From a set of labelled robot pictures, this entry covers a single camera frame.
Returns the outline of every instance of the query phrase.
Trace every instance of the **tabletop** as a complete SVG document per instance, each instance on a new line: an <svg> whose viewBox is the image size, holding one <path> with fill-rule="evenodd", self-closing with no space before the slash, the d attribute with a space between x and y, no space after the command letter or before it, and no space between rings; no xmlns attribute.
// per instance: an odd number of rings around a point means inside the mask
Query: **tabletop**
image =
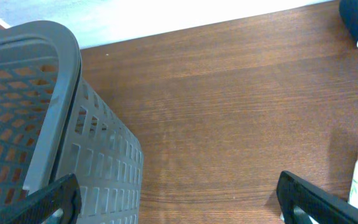
<svg viewBox="0 0 358 224"><path fill-rule="evenodd" d="M144 151L139 223L280 223L282 170L347 200L358 49L338 4L82 50Z"/></svg>

